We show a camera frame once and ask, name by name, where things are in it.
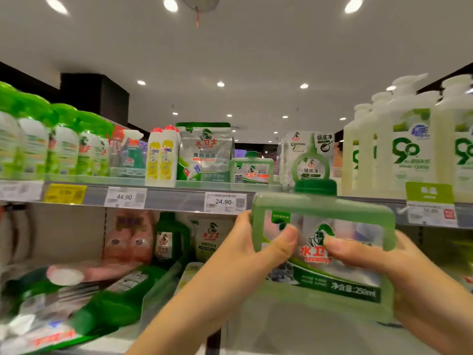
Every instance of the finger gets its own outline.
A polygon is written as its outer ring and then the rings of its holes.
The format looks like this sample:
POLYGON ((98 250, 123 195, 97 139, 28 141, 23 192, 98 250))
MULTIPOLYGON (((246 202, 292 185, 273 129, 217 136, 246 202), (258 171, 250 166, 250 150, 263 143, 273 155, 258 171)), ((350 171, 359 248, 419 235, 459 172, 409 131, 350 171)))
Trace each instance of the finger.
POLYGON ((382 274, 394 268, 390 253, 379 247, 369 247, 353 240, 335 237, 326 237, 323 246, 331 256, 352 266, 375 270, 382 274))
POLYGON ((257 264, 264 274, 285 262, 294 252, 298 241, 297 229, 288 224, 265 249, 256 254, 257 264))

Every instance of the yellow price tag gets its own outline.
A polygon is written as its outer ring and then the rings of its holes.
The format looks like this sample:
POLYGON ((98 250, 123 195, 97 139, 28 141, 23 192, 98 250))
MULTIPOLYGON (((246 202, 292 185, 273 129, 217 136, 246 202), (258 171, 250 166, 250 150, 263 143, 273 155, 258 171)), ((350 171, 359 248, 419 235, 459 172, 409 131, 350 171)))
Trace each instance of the yellow price tag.
POLYGON ((44 195, 45 203, 82 204, 86 194, 86 185, 50 184, 44 195))

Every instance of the price label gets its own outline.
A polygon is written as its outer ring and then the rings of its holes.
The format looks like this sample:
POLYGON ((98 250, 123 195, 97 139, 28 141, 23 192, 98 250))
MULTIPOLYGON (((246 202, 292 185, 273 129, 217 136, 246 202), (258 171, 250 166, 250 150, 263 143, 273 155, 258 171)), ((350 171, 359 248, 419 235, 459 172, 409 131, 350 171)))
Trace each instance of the price label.
POLYGON ((105 207, 144 209, 146 188, 109 187, 105 207))
POLYGON ((452 186, 406 182, 409 223, 458 228, 452 186))
POLYGON ((246 210, 246 194, 205 192, 204 212, 240 214, 246 210))
POLYGON ((44 181, 0 180, 0 200, 12 202, 39 201, 44 181))
POLYGON ((56 184, 49 185, 44 195, 45 203, 82 204, 86 194, 86 185, 56 184))

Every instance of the barcode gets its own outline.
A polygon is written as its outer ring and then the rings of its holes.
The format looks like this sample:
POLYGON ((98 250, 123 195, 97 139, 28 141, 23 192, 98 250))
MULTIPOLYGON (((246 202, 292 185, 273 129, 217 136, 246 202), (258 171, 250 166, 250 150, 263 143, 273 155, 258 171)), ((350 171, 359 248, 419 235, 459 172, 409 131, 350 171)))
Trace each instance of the barcode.
POLYGON ((245 198, 237 198, 236 208, 243 208, 243 207, 245 207, 245 198))

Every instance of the green bottle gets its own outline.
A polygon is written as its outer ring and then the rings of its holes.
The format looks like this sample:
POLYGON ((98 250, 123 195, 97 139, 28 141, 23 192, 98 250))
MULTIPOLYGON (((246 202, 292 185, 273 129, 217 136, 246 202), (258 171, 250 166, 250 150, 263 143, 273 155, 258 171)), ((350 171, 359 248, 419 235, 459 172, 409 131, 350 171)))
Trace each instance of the green bottle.
POLYGON ((77 311, 69 324, 81 335, 103 327, 122 327, 137 322, 146 293, 166 271, 156 266, 140 266, 107 289, 94 295, 77 311))
POLYGON ((174 212, 161 212, 155 231, 153 264, 169 269, 183 254, 189 252, 191 232, 175 219, 174 212))
POLYGON ((346 266, 330 257, 326 237, 358 241, 385 251, 394 249, 395 217, 384 206, 337 198, 330 179, 296 182, 295 193, 257 193, 253 199, 253 245, 260 251, 287 223, 299 231, 296 249, 274 269, 262 291, 308 306, 388 322, 393 286, 385 276, 346 266))

